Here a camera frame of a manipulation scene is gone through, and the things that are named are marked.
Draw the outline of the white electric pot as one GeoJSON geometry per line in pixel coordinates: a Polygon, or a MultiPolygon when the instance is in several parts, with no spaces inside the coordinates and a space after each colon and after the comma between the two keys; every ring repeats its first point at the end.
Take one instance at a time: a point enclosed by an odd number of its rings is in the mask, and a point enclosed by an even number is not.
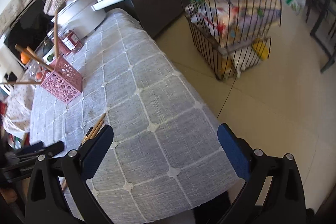
{"type": "Polygon", "coordinates": [[[79,39],[86,37],[105,19],[105,8],[124,0],[72,0],[58,12],[58,27],[73,30],[79,39]]]}

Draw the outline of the pink perforated utensil holder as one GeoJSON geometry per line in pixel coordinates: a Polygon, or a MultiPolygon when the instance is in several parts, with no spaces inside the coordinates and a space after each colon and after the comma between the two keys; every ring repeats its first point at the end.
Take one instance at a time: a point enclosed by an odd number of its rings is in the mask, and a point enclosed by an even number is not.
{"type": "Polygon", "coordinates": [[[82,75],[61,56],[50,66],[53,71],[43,73],[41,87],[65,104],[70,103],[82,93],[82,75]]]}

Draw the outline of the wooden utensil in holder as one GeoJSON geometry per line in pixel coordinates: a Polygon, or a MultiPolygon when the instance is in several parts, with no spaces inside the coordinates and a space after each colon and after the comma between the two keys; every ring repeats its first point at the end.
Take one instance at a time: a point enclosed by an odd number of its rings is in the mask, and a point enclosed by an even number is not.
{"type": "Polygon", "coordinates": [[[54,69],[50,65],[47,65],[43,59],[38,57],[32,50],[29,50],[27,48],[23,48],[20,45],[16,44],[15,49],[21,53],[25,53],[30,59],[35,60],[40,66],[44,67],[44,69],[48,70],[49,72],[52,72],[54,69]]]}
{"type": "Polygon", "coordinates": [[[44,62],[45,63],[45,65],[47,65],[47,66],[49,66],[49,67],[52,67],[51,65],[50,65],[50,62],[49,61],[46,61],[46,60],[44,60],[42,57],[39,57],[30,47],[27,47],[26,48],[26,50],[33,56],[33,57],[35,57],[35,59],[37,60],[37,62],[39,63],[39,64],[41,64],[41,62],[44,62]]]}

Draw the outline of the grey checked tablecloth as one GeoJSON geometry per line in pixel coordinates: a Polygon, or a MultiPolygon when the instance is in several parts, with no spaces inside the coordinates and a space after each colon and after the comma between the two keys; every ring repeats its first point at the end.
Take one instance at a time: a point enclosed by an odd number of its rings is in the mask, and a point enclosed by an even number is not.
{"type": "Polygon", "coordinates": [[[99,118],[114,138],[89,188],[114,223],[147,223],[195,208],[237,181],[219,122],[183,74],[122,9],[108,12],[67,57],[83,92],[63,103],[34,95],[30,142],[76,149],[99,118]]]}

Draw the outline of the orange fruit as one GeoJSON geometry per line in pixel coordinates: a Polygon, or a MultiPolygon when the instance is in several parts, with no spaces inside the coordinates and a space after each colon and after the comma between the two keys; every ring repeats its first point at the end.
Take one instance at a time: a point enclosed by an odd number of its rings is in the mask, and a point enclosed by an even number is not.
{"type": "Polygon", "coordinates": [[[21,58],[22,64],[24,65],[27,65],[27,63],[30,61],[30,57],[24,52],[21,52],[20,58],[21,58]]]}

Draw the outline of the red labelled jar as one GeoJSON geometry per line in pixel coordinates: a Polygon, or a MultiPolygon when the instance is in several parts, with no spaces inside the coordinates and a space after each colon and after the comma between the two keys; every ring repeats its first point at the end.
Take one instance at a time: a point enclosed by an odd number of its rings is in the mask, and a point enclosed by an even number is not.
{"type": "Polygon", "coordinates": [[[81,40],[78,38],[78,36],[75,34],[73,30],[69,29],[62,29],[59,32],[59,37],[61,38],[64,45],[72,52],[77,53],[82,48],[81,40]]]}

